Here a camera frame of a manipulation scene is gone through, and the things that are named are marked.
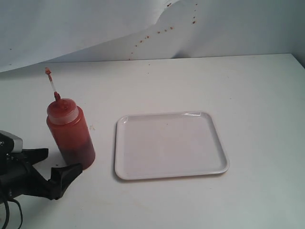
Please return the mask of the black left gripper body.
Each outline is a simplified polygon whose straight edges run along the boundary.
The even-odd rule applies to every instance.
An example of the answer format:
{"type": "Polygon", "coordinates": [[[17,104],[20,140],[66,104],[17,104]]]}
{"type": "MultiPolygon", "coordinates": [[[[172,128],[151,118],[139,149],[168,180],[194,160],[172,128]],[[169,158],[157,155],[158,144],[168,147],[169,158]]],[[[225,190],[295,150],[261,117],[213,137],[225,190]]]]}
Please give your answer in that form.
{"type": "Polygon", "coordinates": [[[20,153],[10,153],[0,166],[0,190],[8,198],[20,195],[47,198],[51,185],[34,167],[23,167],[20,153]]]}

